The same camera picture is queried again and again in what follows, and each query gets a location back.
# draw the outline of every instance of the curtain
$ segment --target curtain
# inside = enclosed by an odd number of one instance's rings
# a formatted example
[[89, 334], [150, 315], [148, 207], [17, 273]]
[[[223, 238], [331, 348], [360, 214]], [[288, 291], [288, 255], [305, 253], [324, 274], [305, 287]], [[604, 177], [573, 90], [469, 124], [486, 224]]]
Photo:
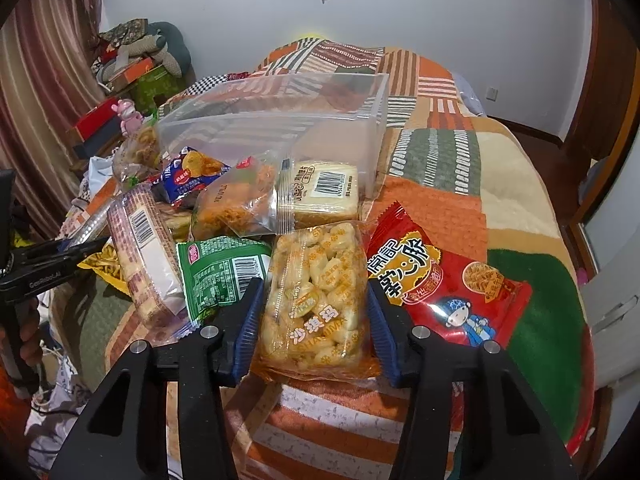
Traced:
[[99, 17], [100, 0], [20, 0], [0, 29], [0, 167], [45, 238], [78, 192], [65, 133], [104, 99], [90, 69]]

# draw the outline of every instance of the clear plastic container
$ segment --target clear plastic container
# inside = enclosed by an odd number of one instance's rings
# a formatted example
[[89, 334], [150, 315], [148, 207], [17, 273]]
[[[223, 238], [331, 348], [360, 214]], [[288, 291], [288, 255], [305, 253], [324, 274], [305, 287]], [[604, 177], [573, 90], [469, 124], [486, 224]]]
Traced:
[[230, 166], [267, 150], [351, 164], [360, 196], [373, 198], [387, 100], [388, 74], [260, 76], [217, 85], [156, 129], [163, 151], [190, 146]]

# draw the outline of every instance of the cartoon character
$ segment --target cartoon character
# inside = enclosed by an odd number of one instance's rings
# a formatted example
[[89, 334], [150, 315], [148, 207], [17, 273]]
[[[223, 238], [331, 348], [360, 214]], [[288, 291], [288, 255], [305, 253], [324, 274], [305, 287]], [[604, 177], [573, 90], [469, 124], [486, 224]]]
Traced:
[[136, 111], [136, 105], [131, 99], [120, 99], [111, 109], [122, 119], [120, 129], [124, 137], [130, 136], [142, 127], [144, 117]]
[[443, 298], [430, 305], [438, 320], [447, 328], [463, 328], [471, 346], [480, 346], [482, 341], [492, 339], [495, 330], [485, 317], [471, 313], [471, 303], [462, 298]]

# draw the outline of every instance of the electrical outlet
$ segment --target electrical outlet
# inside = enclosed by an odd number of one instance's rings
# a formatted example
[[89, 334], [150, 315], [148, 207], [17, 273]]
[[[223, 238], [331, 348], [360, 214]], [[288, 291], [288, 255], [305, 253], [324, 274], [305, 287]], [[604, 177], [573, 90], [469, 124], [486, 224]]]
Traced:
[[498, 89], [489, 86], [489, 88], [486, 89], [485, 97], [489, 99], [489, 101], [496, 101], [498, 99]]

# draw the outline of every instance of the wooden floor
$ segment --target wooden floor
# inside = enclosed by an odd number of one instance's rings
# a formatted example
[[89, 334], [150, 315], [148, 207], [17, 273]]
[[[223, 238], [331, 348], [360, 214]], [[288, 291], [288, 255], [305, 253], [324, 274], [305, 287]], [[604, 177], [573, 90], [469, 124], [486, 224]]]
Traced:
[[568, 224], [578, 209], [578, 186], [589, 169], [589, 161], [574, 160], [557, 145], [513, 131], [546, 185], [558, 224]]

